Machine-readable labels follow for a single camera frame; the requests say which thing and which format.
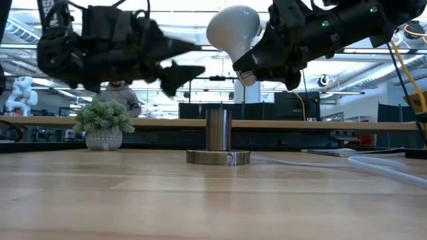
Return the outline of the dark blue partition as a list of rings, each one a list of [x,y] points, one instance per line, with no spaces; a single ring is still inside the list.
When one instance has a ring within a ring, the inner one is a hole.
[[[377,122],[411,122],[415,121],[412,110],[409,107],[393,106],[393,105],[378,105]],[[424,141],[420,136],[418,130],[409,132],[395,132],[387,134],[379,134],[376,136],[377,147],[390,147],[390,148],[423,148]]]

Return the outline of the white flood lightbulb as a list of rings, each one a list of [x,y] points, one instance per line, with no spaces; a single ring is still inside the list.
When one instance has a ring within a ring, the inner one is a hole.
[[[206,37],[216,49],[225,51],[232,63],[244,56],[262,31],[258,12],[246,5],[226,7],[210,20]]]

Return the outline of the green succulent in grey pot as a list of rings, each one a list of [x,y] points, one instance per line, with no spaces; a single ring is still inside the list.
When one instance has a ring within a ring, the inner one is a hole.
[[[92,101],[77,112],[75,122],[74,132],[84,135],[86,146],[94,151],[118,150],[123,134],[135,131],[126,108],[116,101]]]

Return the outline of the thin black stand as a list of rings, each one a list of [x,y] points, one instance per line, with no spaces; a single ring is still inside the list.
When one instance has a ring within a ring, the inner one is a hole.
[[[238,81],[237,77],[219,75],[197,77],[188,85],[188,103],[233,104]]]

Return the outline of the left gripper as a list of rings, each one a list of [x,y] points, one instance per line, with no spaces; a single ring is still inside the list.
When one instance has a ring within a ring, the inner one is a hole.
[[[88,6],[82,11],[81,47],[84,52],[82,85],[99,92],[105,81],[132,83],[143,79],[161,81],[168,97],[205,72],[204,66],[178,65],[161,68],[160,61],[190,51],[201,51],[195,43],[164,37],[151,9],[124,11],[117,6]]]

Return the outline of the metal lamp socket base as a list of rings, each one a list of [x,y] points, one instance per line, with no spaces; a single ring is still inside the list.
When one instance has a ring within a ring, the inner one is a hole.
[[[187,150],[187,163],[227,166],[250,164],[249,151],[231,148],[231,111],[225,109],[207,110],[205,121],[205,149]]]

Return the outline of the black computer monitor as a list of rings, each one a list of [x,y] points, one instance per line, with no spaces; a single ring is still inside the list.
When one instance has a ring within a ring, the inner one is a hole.
[[[319,92],[274,93],[274,117],[279,120],[320,120]]]

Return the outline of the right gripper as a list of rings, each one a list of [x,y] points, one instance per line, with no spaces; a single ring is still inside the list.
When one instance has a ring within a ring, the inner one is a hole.
[[[265,31],[260,41],[233,64],[233,69],[255,70],[258,81],[280,82],[287,90],[299,86],[301,73],[297,71],[314,59],[331,57],[344,43],[340,18],[305,18],[293,27],[276,18],[273,30]]]

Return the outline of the person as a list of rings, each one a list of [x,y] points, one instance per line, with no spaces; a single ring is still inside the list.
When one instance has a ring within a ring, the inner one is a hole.
[[[124,81],[110,81],[105,90],[97,94],[95,99],[102,102],[117,101],[126,108],[130,118],[138,118],[141,114],[141,105],[137,95]]]

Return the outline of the light wooden desk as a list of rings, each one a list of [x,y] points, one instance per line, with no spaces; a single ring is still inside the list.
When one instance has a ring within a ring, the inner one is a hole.
[[[11,117],[0,116],[0,120],[16,125],[70,125],[77,122],[73,117]],[[200,128],[205,127],[203,119],[146,119],[133,118],[136,128]],[[267,120],[233,120],[233,128],[250,129],[298,129],[298,130],[353,130],[353,131],[416,131],[414,122],[374,123],[374,122],[321,122],[321,121],[267,121]]]

